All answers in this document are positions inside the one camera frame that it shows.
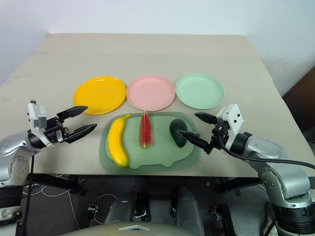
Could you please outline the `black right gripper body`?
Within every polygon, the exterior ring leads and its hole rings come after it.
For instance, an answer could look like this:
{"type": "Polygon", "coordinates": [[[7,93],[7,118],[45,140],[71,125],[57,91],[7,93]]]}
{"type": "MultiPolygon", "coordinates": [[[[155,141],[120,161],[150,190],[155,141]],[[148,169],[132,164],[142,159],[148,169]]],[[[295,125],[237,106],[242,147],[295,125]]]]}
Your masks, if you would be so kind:
{"type": "Polygon", "coordinates": [[[217,119],[216,117],[210,117],[210,124],[214,124],[215,127],[212,129],[212,136],[210,143],[208,144],[208,150],[216,148],[221,150],[225,147],[225,144],[229,138],[228,131],[230,126],[227,121],[217,119]]]}

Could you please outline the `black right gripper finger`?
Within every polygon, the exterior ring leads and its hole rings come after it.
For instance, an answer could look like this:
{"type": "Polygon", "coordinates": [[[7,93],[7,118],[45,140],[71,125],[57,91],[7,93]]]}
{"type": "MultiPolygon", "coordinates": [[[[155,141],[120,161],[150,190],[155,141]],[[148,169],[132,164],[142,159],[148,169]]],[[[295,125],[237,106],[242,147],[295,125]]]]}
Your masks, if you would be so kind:
{"type": "Polygon", "coordinates": [[[195,113],[196,117],[208,124],[217,124],[217,117],[208,113],[195,113]]]}
{"type": "Polygon", "coordinates": [[[189,131],[181,131],[183,136],[195,146],[204,150],[208,155],[211,153],[213,146],[208,143],[207,141],[199,138],[196,134],[189,132],[189,131]]]}

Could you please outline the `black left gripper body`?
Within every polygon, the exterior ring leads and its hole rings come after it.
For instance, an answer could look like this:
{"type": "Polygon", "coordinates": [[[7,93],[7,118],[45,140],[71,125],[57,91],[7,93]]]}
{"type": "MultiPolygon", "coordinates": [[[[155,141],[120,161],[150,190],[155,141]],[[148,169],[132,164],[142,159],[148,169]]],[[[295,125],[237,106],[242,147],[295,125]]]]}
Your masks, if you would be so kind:
{"type": "Polygon", "coordinates": [[[67,140],[69,130],[63,126],[63,123],[64,120],[59,117],[47,120],[44,134],[51,143],[62,143],[67,140]]]}

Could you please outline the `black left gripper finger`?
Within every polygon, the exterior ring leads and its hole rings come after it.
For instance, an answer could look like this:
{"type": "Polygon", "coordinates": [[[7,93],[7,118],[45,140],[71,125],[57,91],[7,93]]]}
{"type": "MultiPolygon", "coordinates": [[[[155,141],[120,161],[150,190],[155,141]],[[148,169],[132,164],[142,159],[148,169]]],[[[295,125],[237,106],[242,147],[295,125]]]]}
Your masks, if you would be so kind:
{"type": "Polygon", "coordinates": [[[68,144],[71,144],[88,134],[90,134],[95,128],[97,127],[97,124],[89,124],[89,125],[84,125],[78,129],[76,129],[73,133],[69,133],[65,136],[64,141],[67,142],[68,144]]]}
{"type": "Polygon", "coordinates": [[[81,113],[83,113],[86,109],[88,109],[88,106],[74,106],[74,107],[69,108],[65,111],[57,113],[57,117],[59,118],[59,120],[65,120],[68,118],[73,118],[73,117],[78,116],[81,113]]]}

